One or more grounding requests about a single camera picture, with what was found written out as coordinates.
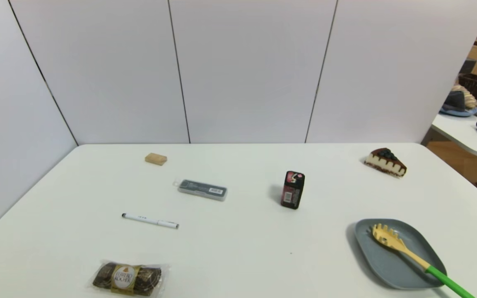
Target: barcode label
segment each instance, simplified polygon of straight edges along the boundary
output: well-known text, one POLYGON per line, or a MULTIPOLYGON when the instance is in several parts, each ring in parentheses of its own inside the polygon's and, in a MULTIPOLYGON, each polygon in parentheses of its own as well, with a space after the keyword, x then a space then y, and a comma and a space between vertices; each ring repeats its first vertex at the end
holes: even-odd
POLYGON ((221 190, 221 189, 218 189, 218 188, 210 188, 210 189, 209 189, 209 192, 212 192, 213 194, 219 194, 219 195, 221 195, 222 192, 224 192, 224 191, 221 190))
POLYGON ((292 202, 292 193, 291 192, 285 192, 284 193, 284 198, 282 200, 284 202, 292 202))

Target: green handle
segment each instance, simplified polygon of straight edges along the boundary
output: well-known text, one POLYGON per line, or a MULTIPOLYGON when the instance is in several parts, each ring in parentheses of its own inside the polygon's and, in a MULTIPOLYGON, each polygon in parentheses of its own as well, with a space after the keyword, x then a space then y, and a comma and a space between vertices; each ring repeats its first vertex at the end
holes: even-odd
POLYGON ((469 292, 467 292, 464 288, 460 287, 460 285, 458 285, 457 283, 454 283, 454 281, 452 279, 449 279, 448 276, 444 275, 441 271, 439 271, 434 266, 429 266, 428 269, 426 269, 426 273, 430 273, 433 276, 437 277, 437 279, 439 279, 441 281, 441 283, 444 283, 451 290, 456 292, 456 294, 458 294, 460 297, 462 297, 462 298, 475 298, 469 292))

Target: white wall panel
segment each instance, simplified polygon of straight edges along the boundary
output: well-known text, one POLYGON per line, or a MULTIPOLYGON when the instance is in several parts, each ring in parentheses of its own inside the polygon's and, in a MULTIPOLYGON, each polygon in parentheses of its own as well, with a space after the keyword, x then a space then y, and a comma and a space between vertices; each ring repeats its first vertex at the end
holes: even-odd
POLYGON ((11 0, 79 144, 188 143, 167 0, 11 0))
POLYGON ((335 0, 170 6, 191 142, 304 142, 335 0))
POLYGON ((307 142, 419 142, 477 36, 477 0, 339 0, 307 142))
POLYGON ((0 0, 0 217, 74 147, 7 0, 0 0))

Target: white pen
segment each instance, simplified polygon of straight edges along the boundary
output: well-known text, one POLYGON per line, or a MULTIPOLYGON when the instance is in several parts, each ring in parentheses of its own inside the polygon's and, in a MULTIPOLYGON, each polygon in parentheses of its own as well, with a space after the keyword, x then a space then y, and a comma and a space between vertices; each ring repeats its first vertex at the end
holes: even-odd
POLYGON ((166 227, 169 227, 169 228, 179 228, 180 227, 180 225, 177 224, 177 223, 171 223, 171 222, 166 222, 166 221, 156 221, 154 219, 147 219, 144 216, 131 215, 131 214, 127 214, 127 213, 123 213, 122 217, 124 217, 125 219, 133 219, 134 221, 140 221, 140 222, 144 222, 144 223, 162 225, 162 226, 166 226, 166 227))

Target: wooden floor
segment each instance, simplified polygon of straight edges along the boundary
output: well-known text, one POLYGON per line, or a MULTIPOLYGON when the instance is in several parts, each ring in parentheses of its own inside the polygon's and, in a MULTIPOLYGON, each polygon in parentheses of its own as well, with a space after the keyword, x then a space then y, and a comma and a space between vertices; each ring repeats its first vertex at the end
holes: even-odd
POLYGON ((477 182, 477 156, 450 141, 430 142, 427 147, 468 181, 477 182))

